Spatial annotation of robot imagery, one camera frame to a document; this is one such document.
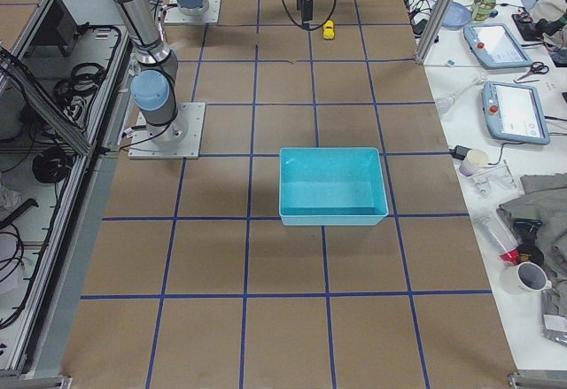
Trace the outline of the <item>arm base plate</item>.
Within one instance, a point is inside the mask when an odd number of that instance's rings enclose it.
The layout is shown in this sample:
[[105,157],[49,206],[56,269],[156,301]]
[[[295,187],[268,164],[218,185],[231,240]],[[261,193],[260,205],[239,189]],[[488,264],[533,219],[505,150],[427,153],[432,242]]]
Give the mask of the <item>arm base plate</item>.
[[166,25],[217,24],[220,17],[221,0],[202,0],[200,7],[178,5],[178,0],[170,0],[165,11]]
[[132,137],[133,147],[128,148],[130,159],[197,159],[206,113],[204,102],[177,104],[177,117],[161,135],[151,138],[159,130],[150,126],[136,131]]

